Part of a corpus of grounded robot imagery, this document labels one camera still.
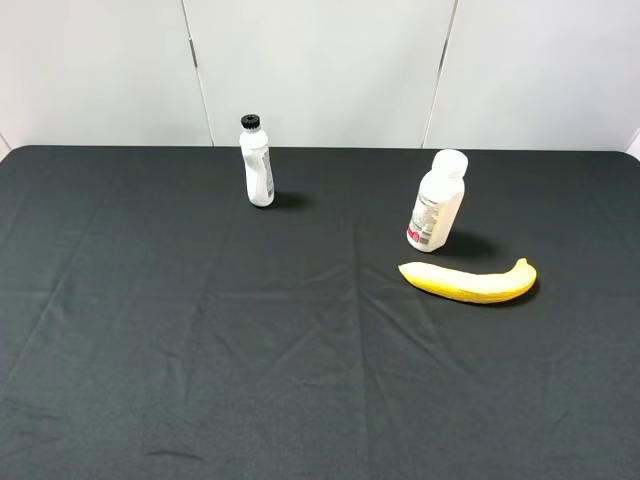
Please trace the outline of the black tablecloth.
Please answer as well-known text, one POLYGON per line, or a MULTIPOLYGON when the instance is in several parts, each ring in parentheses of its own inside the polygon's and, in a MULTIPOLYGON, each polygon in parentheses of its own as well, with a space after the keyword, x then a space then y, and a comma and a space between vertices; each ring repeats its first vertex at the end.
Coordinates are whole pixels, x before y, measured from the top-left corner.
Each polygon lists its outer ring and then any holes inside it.
POLYGON ((429 261, 538 279, 411 287, 433 155, 22 147, 1 164, 5 479, 635 479, 639 164, 472 151, 429 261))

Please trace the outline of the white bottle black cap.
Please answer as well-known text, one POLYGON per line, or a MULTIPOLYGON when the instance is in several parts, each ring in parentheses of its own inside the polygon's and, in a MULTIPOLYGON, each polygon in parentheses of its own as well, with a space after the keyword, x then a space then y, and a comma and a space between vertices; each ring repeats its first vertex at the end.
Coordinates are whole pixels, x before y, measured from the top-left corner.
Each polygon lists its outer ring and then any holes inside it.
POLYGON ((268 136, 257 114, 241 117, 242 133, 239 145, 245 165, 246 189, 249 201, 256 207, 269 206, 275 196, 270 164, 268 136))

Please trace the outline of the white labelled pill bottle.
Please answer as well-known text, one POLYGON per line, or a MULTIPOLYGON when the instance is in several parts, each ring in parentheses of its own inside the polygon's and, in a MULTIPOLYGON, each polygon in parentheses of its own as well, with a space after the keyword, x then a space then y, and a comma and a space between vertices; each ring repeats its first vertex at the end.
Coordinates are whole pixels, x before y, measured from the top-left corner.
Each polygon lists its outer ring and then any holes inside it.
POLYGON ((458 150, 436 153, 420 182, 406 231, 415 249, 430 253, 446 243, 465 194, 467 167, 468 158, 458 150))

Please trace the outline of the yellow banana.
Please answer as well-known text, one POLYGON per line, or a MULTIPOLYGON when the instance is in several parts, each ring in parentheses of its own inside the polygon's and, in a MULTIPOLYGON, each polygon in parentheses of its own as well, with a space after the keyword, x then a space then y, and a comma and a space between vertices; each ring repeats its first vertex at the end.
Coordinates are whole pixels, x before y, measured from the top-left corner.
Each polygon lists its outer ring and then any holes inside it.
POLYGON ((398 266, 403 278, 427 293, 463 303, 493 304, 527 293, 537 280, 536 269, 525 258, 504 273, 474 274, 424 262, 398 266))

